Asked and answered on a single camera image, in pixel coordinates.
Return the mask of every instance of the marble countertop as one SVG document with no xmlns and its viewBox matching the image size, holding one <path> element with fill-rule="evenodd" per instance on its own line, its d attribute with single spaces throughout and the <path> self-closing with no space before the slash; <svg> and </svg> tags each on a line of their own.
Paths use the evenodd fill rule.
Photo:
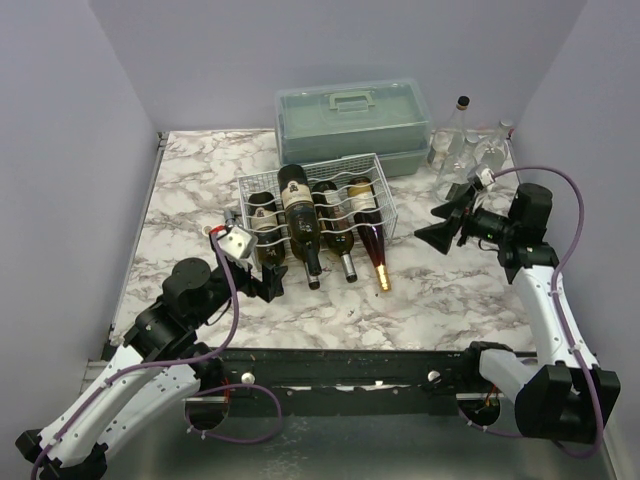
<svg viewBox="0 0 640 480">
<path fill-rule="evenodd" d="M 205 225 L 238 210 L 236 178 L 278 168 L 273 130 L 172 132 L 153 188 L 135 257 L 111 333 L 122 342 L 136 316 L 161 293 L 173 265 L 201 257 L 215 267 Z M 505 212 L 516 186 L 507 176 L 485 203 Z M 471 242 L 441 255 L 413 236 L 437 221 L 430 193 L 435 174 L 389 180 L 398 210 L 387 246 L 392 292 L 381 293 L 366 252 L 354 249 L 359 280 L 347 284 L 340 261 L 321 253 L 321 288 L 307 287 L 302 264 L 287 260 L 285 295 L 266 304 L 240 298 L 236 347 L 462 350 L 474 340 L 533 350 L 528 319 L 495 253 Z M 212 346 L 226 337 L 231 313 L 198 336 Z"/>
</svg>

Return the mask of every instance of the red wine bottle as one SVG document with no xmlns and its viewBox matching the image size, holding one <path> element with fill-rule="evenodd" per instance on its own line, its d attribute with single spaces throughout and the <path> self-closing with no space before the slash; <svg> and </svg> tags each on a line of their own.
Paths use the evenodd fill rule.
<svg viewBox="0 0 640 480">
<path fill-rule="evenodd" d="M 352 186 L 349 187 L 347 195 L 351 198 L 351 209 L 356 212 L 353 216 L 356 224 L 369 223 L 374 225 L 382 223 L 380 211 L 374 211 L 378 208 L 378 202 L 375 198 L 373 186 L 370 183 L 371 180 L 367 177 L 357 177 L 349 182 Z M 387 273 L 382 225 L 360 226 L 358 227 L 358 235 L 367 249 L 373 266 L 376 268 L 380 288 L 383 292 L 390 291 L 391 281 Z"/>
<path fill-rule="evenodd" d="M 351 249 L 353 248 L 353 233 L 345 232 L 349 228 L 349 220 L 346 218 L 337 221 L 329 221 L 329 219 L 342 218 L 345 211 L 340 205 L 340 197 L 338 195 L 338 187 L 333 182 L 318 182 L 313 186 L 311 195 L 316 204 L 316 213 L 322 230 L 329 230 L 322 234 L 324 241 L 327 243 L 329 250 L 340 257 L 342 268 L 344 270 L 347 282 L 353 283 L 358 280 L 356 268 L 351 258 Z"/>
<path fill-rule="evenodd" d="M 322 273 L 320 251 L 320 226 L 313 207 L 307 175 L 300 165 L 287 165 L 278 172 L 280 196 L 284 205 L 291 243 L 296 244 L 309 274 Z"/>
<path fill-rule="evenodd" d="M 279 267 L 284 263 L 286 252 L 284 250 L 284 243 L 280 242 L 276 245 L 269 247 L 261 247 L 261 245 L 277 242 L 282 240 L 282 233 L 277 227 L 278 224 L 278 207 L 276 206 L 275 198 L 269 192 L 254 193 L 249 197 L 249 222 L 251 223 L 251 229 L 254 230 L 256 237 L 258 237 L 258 245 L 256 246 L 256 253 L 258 260 L 261 264 L 271 264 L 274 267 Z M 280 297 L 284 295 L 284 288 L 282 282 L 278 285 L 276 296 Z"/>
</svg>

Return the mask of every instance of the wire basket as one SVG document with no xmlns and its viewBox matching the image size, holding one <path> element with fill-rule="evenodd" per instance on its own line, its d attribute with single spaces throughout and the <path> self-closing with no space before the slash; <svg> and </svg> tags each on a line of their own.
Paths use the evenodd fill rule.
<svg viewBox="0 0 640 480">
<path fill-rule="evenodd" d="M 398 220 L 398 212 L 396 210 L 395 204 L 393 203 L 393 198 L 391 197 L 389 184 L 387 183 L 387 179 L 382 172 L 382 167 L 380 166 L 380 161 L 378 160 L 378 156 L 376 154 L 370 153 L 366 155 L 354 155 L 350 157 L 340 158 L 338 160 L 310 163 L 301 166 L 302 168 L 304 168 L 304 171 L 307 174 L 307 180 L 309 182 L 310 188 L 313 188 L 313 186 L 320 181 L 330 180 L 336 184 L 337 193 L 340 196 L 340 206 L 346 212 L 346 214 L 344 217 L 329 221 L 338 221 L 345 219 L 349 222 L 349 228 L 347 230 L 354 230 L 358 226 L 374 226 L 382 224 L 385 239 L 391 240 L 393 238 L 393 232 L 395 231 L 396 222 Z M 347 189 L 349 187 L 349 182 L 352 179 L 362 175 L 371 179 L 371 186 L 375 192 L 374 197 L 378 203 L 378 208 L 376 210 L 380 212 L 380 216 L 382 217 L 381 223 L 356 224 L 354 221 L 353 216 L 356 212 L 351 209 L 349 198 L 347 196 Z M 278 228 L 281 229 L 282 239 L 274 243 L 258 245 L 256 246 L 256 249 L 266 248 L 277 243 L 284 242 L 287 256 L 291 256 L 291 246 L 289 244 L 289 240 L 291 237 L 289 229 L 287 228 L 286 220 L 284 218 L 282 199 L 280 198 L 280 188 L 278 187 L 278 170 L 238 177 L 238 189 L 240 190 L 242 224 L 247 230 L 254 233 L 258 233 L 258 230 L 254 230 L 251 228 L 249 206 L 258 207 L 261 205 L 249 203 L 249 197 L 254 193 L 260 192 L 269 192 L 273 195 L 278 210 L 276 212 L 276 214 L 278 215 L 278 226 L 272 228 L 271 230 L 275 230 Z M 322 230 L 321 232 L 338 234 L 343 233 L 344 231 L 345 230 L 332 232 L 330 230 Z M 356 236 L 355 238 L 356 245 L 362 245 L 358 237 Z M 255 250 L 253 253 L 253 260 L 256 264 L 258 264 Z"/>
</svg>

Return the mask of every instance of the glass bottle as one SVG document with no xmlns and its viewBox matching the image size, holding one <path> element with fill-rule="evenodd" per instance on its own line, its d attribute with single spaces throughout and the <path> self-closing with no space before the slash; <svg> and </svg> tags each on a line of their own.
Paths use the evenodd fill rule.
<svg viewBox="0 0 640 480">
<path fill-rule="evenodd" d="M 280 196 L 284 216 L 291 234 L 291 244 L 296 243 L 301 260 L 309 273 L 322 273 L 318 252 L 320 251 L 320 225 L 313 206 L 311 190 L 304 169 L 300 165 L 287 165 L 278 171 Z"/>
<path fill-rule="evenodd" d="M 360 240 L 367 249 L 369 258 L 376 268 L 378 282 L 383 292 L 391 290 L 391 280 L 387 273 L 387 261 L 384 252 L 384 230 L 382 223 L 382 215 L 378 208 L 378 202 L 375 198 L 371 180 L 367 177 L 357 177 L 349 182 L 347 195 L 351 198 L 351 209 L 356 212 L 354 220 L 358 223 L 380 224 L 375 226 L 358 227 L 358 235 Z"/>
<path fill-rule="evenodd" d="M 460 187 L 466 188 L 467 174 L 478 164 L 474 156 L 478 141 L 477 133 L 468 132 L 462 150 L 449 155 L 442 162 L 440 173 L 433 186 L 433 194 L 440 202 L 445 203 L 454 199 Z"/>
<path fill-rule="evenodd" d="M 464 126 L 464 116 L 469 106 L 469 97 L 459 97 L 456 108 L 451 117 L 441 128 L 433 134 L 431 150 L 427 155 L 427 165 L 436 172 L 440 171 L 442 161 L 445 157 L 453 155 L 462 150 L 467 130 Z"/>
<path fill-rule="evenodd" d="M 480 140 L 475 151 L 478 163 L 484 163 L 493 172 L 500 171 L 509 154 L 507 138 L 512 128 L 513 122 L 511 120 L 500 120 L 495 133 Z"/>
<path fill-rule="evenodd" d="M 309 273 L 309 266 L 307 262 L 305 262 L 304 252 L 300 248 L 300 245 L 297 242 L 291 241 L 291 252 L 293 256 L 298 260 L 302 261 L 304 264 L 304 272 L 307 274 L 307 285 L 311 290 L 317 290 L 320 288 L 320 279 L 317 275 L 311 275 Z"/>
<path fill-rule="evenodd" d="M 349 220 L 343 218 L 342 220 L 328 221 L 328 219 L 342 218 L 346 215 L 340 203 L 341 200 L 337 190 L 338 187 L 333 182 L 318 182 L 313 186 L 311 195 L 316 204 L 316 213 L 318 214 L 321 230 L 329 230 L 322 234 L 324 241 L 327 243 L 329 250 L 340 257 L 347 282 L 353 283 L 358 280 L 356 268 L 351 258 L 351 249 L 354 243 L 353 232 L 343 232 L 343 230 L 349 228 Z"/>
<path fill-rule="evenodd" d="M 269 247 L 261 247 L 269 243 L 277 242 L 282 239 L 282 232 L 278 227 L 278 207 L 274 196 L 269 192 L 254 193 L 249 197 L 249 222 L 251 229 L 254 230 L 258 237 L 258 245 L 256 246 L 256 254 L 260 264 L 269 263 L 275 267 L 279 267 L 284 263 L 286 252 L 284 243 L 280 242 Z M 276 296 L 284 295 L 282 282 L 278 285 Z"/>
</svg>

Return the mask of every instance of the green plastic box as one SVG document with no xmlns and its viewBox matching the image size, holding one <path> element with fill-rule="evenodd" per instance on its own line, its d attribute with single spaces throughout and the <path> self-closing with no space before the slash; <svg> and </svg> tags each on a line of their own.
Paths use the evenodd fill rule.
<svg viewBox="0 0 640 480">
<path fill-rule="evenodd" d="M 415 80 L 284 90 L 276 94 L 280 163 L 376 153 L 387 177 L 416 172 L 432 121 Z"/>
</svg>

